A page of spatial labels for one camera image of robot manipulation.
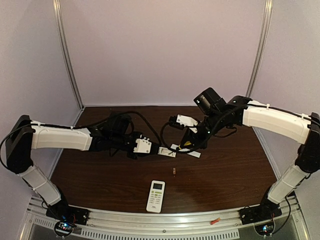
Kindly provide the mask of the yellow handled screwdriver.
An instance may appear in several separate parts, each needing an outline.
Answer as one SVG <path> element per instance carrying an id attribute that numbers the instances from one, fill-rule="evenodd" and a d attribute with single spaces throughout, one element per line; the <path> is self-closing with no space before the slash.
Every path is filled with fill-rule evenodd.
<path id="1" fill-rule="evenodd" d="M 171 147 L 175 149 L 178 153 L 190 153 L 193 147 L 193 144 L 190 141 L 187 141 L 183 144 L 172 144 Z"/>

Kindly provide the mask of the slim white remote control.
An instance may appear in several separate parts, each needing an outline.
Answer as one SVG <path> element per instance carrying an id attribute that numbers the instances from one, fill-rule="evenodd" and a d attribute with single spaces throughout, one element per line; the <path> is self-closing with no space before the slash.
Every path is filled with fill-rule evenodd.
<path id="1" fill-rule="evenodd" d="M 157 154 L 160 156 L 175 158 L 177 153 L 166 147 L 159 147 Z"/>

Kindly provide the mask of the white battery cover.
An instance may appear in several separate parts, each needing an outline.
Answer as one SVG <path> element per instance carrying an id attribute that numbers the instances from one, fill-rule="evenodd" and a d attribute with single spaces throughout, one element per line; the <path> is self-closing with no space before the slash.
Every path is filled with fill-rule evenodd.
<path id="1" fill-rule="evenodd" d="M 190 150 L 190 149 L 188 149 L 188 148 L 180 148 L 180 147 L 179 147 L 178 145 L 176 145 L 176 144 L 172 144 L 170 147 L 171 147 L 172 149 L 178 150 L 179 152 L 187 152 L 187 151 Z M 195 157 L 195 158 L 200 158 L 200 157 L 201 157 L 201 153 L 198 152 L 198 151 L 192 151 L 192 152 L 190 152 L 190 153 L 187 153 L 187 155 L 192 156 L 192 157 Z"/>

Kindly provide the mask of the white air conditioner remote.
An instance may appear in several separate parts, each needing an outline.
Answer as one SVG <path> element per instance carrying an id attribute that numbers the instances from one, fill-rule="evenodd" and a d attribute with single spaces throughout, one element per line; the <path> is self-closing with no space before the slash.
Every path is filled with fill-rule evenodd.
<path id="1" fill-rule="evenodd" d="M 166 183 L 164 181 L 152 180 L 150 184 L 146 211 L 159 214 L 162 210 Z"/>

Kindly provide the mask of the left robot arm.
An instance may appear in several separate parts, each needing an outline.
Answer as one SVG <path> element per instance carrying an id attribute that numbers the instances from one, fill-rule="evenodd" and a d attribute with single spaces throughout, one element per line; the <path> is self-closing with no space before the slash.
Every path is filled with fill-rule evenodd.
<path id="1" fill-rule="evenodd" d="M 66 212 L 69 208 L 62 191 L 55 186 L 31 159 L 37 149 L 71 149 L 88 152 L 124 151 L 132 159 L 156 155 L 161 139 L 145 117 L 142 120 L 155 135 L 153 142 L 135 131 L 132 112 L 112 113 L 107 118 L 83 126 L 61 126 L 32 121 L 22 115 L 11 132 L 1 141 L 5 159 L 1 164 L 20 176 L 48 205 L 49 209 Z"/>

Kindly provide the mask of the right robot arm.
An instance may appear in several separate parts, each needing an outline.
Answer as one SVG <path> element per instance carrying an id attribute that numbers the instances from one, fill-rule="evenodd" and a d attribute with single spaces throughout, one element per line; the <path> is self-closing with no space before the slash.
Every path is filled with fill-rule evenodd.
<path id="1" fill-rule="evenodd" d="M 180 147 L 205 149 L 208 140 L 223 128 L 246 126 L 260 128 L 290 138 L 300 144 L 296 160 L 265 193 L 261 204 L 277 206 L 308 176 L 320 169 L 320 116 L 305 115 L 260 103 L 237 95 L 226 102 L 209 87 L 194 102 L 204 114 L 198 121 L 178 115 L 175 122 L 187 131 Z"/>

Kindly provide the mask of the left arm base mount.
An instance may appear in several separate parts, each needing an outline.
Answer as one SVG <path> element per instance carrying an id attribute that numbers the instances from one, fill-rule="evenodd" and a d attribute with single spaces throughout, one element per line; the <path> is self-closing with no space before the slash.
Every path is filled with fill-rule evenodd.
<path id="1" fill-rule="evenodd" d="M 85 226 L 87 224 L 89 213 L 90 211 L 85 208 L 60 204 L 49 206 L 45 215 L 57 220 L 53 231 L 58 237 L 64 239 L 71 235 L 78 225 Z"/>

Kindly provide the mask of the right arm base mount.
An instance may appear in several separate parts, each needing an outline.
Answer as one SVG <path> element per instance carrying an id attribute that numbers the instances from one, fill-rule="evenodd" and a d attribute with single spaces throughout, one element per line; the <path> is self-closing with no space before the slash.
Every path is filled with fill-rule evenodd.
<path id="1" fill-rule="evenodd" d="M 262 237 L 271 236 L 275 229 L 275 217 L 282 215 L 282 211 L 276 207 L 271 209 L 269 206 L 257 205 L 241 208 L 239 216 L 242 225 L 253 224 L 255 232 Z"/>

